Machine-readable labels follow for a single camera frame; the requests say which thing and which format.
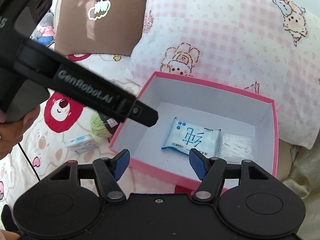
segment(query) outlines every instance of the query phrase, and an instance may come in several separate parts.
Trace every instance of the pink box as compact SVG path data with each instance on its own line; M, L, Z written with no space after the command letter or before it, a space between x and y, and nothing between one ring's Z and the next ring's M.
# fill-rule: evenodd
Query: pink box
M127 119L119 125L110 148L129 149L130 167L158 179L196 190L200 184L189 156L161 150L175 117L210 129L255 137L254 161L276 176L278 125L274 100L242 89L169 73L154 72L138 98L156 109L159 120L145 127ZM238 185L226 180L225 189Z

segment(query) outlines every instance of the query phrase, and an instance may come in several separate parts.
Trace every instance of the beige fabric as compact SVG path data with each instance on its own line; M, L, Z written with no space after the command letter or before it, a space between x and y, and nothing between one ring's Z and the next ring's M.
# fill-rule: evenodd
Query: beige fabric
M293 162L289 178L283 183L298 194L306 205L306 217L298 236L320 239L320 135L311 150L302 147Z
M291 148L291 144L279 140L278 171L276 177L280 181L286 179L290 173L292 166Z

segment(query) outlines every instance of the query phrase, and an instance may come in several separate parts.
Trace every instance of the pink box rim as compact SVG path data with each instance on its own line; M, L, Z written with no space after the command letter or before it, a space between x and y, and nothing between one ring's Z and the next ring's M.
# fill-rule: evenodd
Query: pink box rim
M194 77L188 77L188 76L180 76L180 75L175 75L175 74L170 74L170 73L164 73L164 72L159 72L159 71L155 71L150 78L148 79L148 81L144 84L144 86L142 87L142 89L140 90L140 92L137 95L137 98L140 99L140 97L142 96L142 94L144 93L144 91L146 90L146 88L148 87L148 85L150 84L150 82L155 78L155 77L159 77L159 78L166 78L166 79L172 79L172 80L178 80L178 81L183 81L183 82L189 82L189 83L193 83L193 84L198 84L198 85L203 85L203 86L207 86L207 87L212 87L212 88L216 88L216 89L220 89L220 90L225 90L225 91L229 91L232 93L236 93L239 95L243 95L243 96L247 96L250 98L254 98L266 103L271 104L272 106L272 111L273 111L273 121L274 121L274 134L275 134L275 145L274 145L274 156L273 156L273 168L272 168L272 175L275 177L277 175L277 168L278 168L278 155L279 155L279 138L278 138L278 121L277 121L277 115L276 115L276 104L275 101L271 98L267 98L246 90L242 90L240 88L235 88L235 87L231 87L231 86L227 86L227 85L223 85L223 84L219 84L216 82L212 82L212 81L208 81L208 80L203 80L203 79L199 79L199 78L194 78ZM113 135L109 148L114 152L114 153L118 153L116 150L113 149L114 143L116 142L123 126L125 125L125 122L121 123L118 127L118 129L116 130L115 134ZM193 179L187 179L183 176L168 172L168 171L163 171L158 167L149 165L147 163L144 163L142 161L138 161L134 158L130 159L130 164L129 166L131 168L134 169L138 169L140 171L144 170L147 171L148 175L151 176L156 176L157 174L161 173L161 177L163 178L163 180L170 180L170 179L166 179L166 178L173 178L176 181L179 181L179 185L183 186L185 188L190 188L195 190L197 188L197 186L200 184L200 181L197 180L193 180Z

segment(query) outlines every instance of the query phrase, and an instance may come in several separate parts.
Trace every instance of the screw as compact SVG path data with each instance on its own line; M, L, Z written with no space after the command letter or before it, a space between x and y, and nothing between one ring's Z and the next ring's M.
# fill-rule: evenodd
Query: screw
M123 197L123 193L120 192L120 191L111 191L107 194L107 197L110 198L110 199L120 199Z
M135 107L134 109L132 109L132 112L133 112L134 114L136 114L138 111L139 111L139 109L138 109L137 107Z
M208 199L211 197L211 193L208 191L198 191L196 192L196 197L200 199Z

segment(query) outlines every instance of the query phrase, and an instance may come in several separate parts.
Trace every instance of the barcode label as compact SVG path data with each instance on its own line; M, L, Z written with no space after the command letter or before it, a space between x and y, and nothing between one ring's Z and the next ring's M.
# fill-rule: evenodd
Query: barcode label
M107 120L107 123L108 123L108 125L112 128L112 127L115 127L116 125L118 125L118 122L115 120L115 119L113 119L113 118L110 118L110 119L108 119Z

